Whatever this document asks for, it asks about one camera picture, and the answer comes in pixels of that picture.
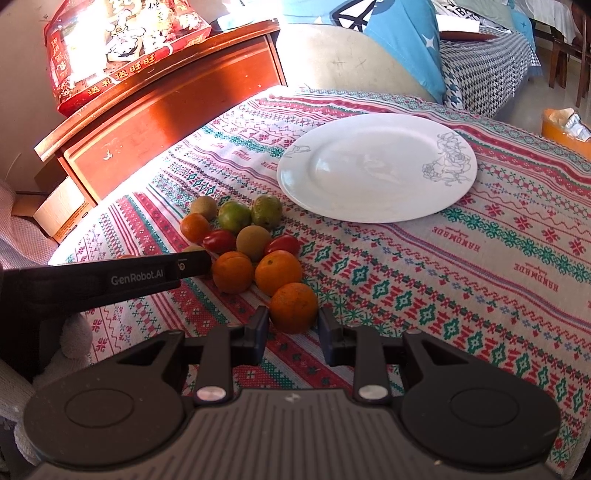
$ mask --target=floor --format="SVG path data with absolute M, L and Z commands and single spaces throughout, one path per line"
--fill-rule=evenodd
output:
M 580 63 L 570 60 L 569 72 L 566 82 L 566 89 L 561 88 L 558 83 L 552 89 L 548 87 L 550 77 L 550 52 L 543 48 L 538 49 L 538 58 L 544 71 L 543 77 L 536 77 L 530 80 L 523 91 L 518 95 L 515 102 L 515 109 L 507 120 L 507 123 L 523 128 L 530 132 L 539 134 L 542 128 L 542 112 L 546 108 L 574 108 L 579 86 Z M 583 122 L 590 125 L 591 121 L 591 95 L 583 99 L 579 114 Z

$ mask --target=tangerine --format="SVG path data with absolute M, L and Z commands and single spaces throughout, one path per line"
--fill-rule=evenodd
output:
M 275 292 L 269 304 L 269 315 L 280 332 L 289 335 L 312 328 L 318 315 L 318 298 L 303 283 L 288 283 Z
M 200 213 L 190 213 L 181 220 L 181 233 L 194 244 L 201 244 L 211 230 L 209 222 Z
M 255 282 L 263 293 L 272 297 L 283 285 L 300 282 L 303 274 L 296 257 L 285 250 L 276 250 L 257 265 Z
M 227 252 L 212 267 L 213 282 L 223 293 L 247 291 L 255 278 L 251 259 L 241 252 Z

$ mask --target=metal screw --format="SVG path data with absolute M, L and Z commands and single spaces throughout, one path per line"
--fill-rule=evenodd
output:
M 219 401 L 226 396 L 222 387 L 203 387 L 197 390 L 197 398 L 203 401 Z
M 365 400 L 381 400 L 386 395 L 388 390 L 381 385 L 365 385 L 359 389 L 359 396 Z

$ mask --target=green fruit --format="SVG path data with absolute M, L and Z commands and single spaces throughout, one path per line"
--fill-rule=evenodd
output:
M 217 213 L 217 221 L 221 229 L 230 230 L 237 235 L 240 230 L 252 223 L 251 211 L 243 203 L 226 202 Z
M 211 197 L 199 197 L 192 201 L 190 213 L 198 213 L 203 215 L 208 222 L 211 222 L 217 214 L 217 203 Z
M 261 195 L 252 204 L 252 223 L 273 230 L 281 223 L 283 207 L 277 197 Z
M 249 225 L 236 237 L 236 250 L 246 254 L 253 262 L 265 256 L 265 247 L 271 242 L 271 234 L 263 227 Z

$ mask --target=wooden chair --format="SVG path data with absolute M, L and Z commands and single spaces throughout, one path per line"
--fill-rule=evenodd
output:
M 582 23 L 582 45 L 569 45 L 564 41 L 564 37 L 556 29 L 552 29 L 552 58 L 550 60 L 550 88 L 554 88 L 556 77 L 559 76 L 558 83 L 562 88 L 566 88 L 566 71 L 568 65 L 568 56 L 573 56 L 581 60 L 581 71 L 579 74 L 579 88 L 577 89 L 577 101 L 575 105 L 580 107 L 581 98 L 587 96 L 589 91 L 589 81 L 591 77 L 591 52 L 587 42 L 587 20 Z

